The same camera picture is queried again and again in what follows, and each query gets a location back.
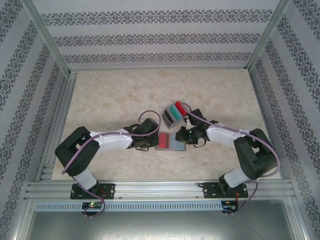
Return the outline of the aluminium frame side rail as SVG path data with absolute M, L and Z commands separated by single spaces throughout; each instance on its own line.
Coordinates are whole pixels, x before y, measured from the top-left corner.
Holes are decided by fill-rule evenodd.
M 34 178 L 35 182 L 51 179 L 56 160 L 55 149 L 62 138 L 77 78 L 78 72 L 72 71 L 70 72 L 69 77 L 64 80 L 54 111 L 52 124 L 48 132 L 47 141 Z

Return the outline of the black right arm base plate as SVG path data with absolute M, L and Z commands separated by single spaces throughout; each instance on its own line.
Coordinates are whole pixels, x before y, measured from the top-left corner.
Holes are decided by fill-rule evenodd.
M 199 183 L 202 186 L 203 196 L 205 199 L 233 199 L 233 198 L 248 198 L 247 185 L 242 183 L 234 188 L 223 188 L 219 182 L 204 182 Z

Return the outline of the light blue credit card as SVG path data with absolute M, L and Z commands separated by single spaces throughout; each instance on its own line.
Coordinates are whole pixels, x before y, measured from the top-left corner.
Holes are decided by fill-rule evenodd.
M 176 141 L 176 133 L 169 134 L 169 149 L 171 151 L 186 151 L 186 144 Z

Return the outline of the aluminium frame upright post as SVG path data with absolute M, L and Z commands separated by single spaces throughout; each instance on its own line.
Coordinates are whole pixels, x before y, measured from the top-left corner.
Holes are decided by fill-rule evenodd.
M 282 18 L 283 14 L 288 8 L 288 5 L 290 4 L 290 2 L 291 0 L 279 0 L 274 12 L 270 17 L 270 20 L 268 21 L 264 31 L 262 32 L 261 37 L 258 40 L 257 45 L 254 48 L 248 60 L 248 63 L 245 67 L 249 73 L 253 71 L 253 68 L 255 67 L 256 62 L 258 61 L 260 55 L 262 54 L 262 51 L 264 50 L 270 37 L 275 31 L 277 24 L 279 23 L 280 19 Z
M 68 65 L 63 55 L 61 54 L 41 14 L 36 8 L 34 1 L 33 0 L 20 0 L 20 1 L 23 7 L 25 8 L 26 12 L 28 13 L 29 17 L 31 18 L 32 22 L 34 23 L 35 27 L 37 28 L 44 43 L 47 45 L 49 51 L 51 52 L 54 60 L 58 64 L 63 75 L 65 77 L 68 77 L 70 75 L 71 70 L 68 68 Z

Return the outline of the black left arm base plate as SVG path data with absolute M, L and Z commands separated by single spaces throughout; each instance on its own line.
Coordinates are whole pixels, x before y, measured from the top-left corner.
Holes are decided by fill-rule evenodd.
M 88 200 L 95 199 L 95 196 L 99 198 L 112 200 L 115 193 L 115 184 L 113 183 L 97 183 L 95 186 L 88 190 L 89 193 L 79 187 L 78 184 L 73 184 L 71 188 L 70 198 L 72 200 Z

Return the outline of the grey card holder wallet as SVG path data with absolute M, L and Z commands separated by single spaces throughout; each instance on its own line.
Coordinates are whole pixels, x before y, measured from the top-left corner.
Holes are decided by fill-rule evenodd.
M 159 132 L 158 145 L 155 147 L 158 151 L 178 151 L 184 152 L 187 150 L 187 145 L 176 140 L 174 132 Z

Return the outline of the aluminium frame mounting rail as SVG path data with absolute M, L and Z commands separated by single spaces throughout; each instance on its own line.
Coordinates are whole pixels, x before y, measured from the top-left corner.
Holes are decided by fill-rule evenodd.
M 200 180 L 188 181 L 106 181 L 115 184 L 114 201 L 175 201 L 201 200 L 204 193 L 198 187 Z M 47 180 L 27 184 L 24 200 L 62 201 L 70 198 L 73 181 Z M 258 180 L 254 200 L 296 199 L 290 180 Z

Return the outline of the aluminium frame cross rail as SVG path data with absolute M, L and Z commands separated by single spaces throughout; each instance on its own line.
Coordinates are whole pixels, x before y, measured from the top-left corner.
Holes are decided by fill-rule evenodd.
M 156 67 L 109 67 L 109 68 L 71 68 L 69 72 L 92 72 L 92 71 L 142 71 L 142 70 L 245 70 L 245 67 L 236 66 L 156 66 Z

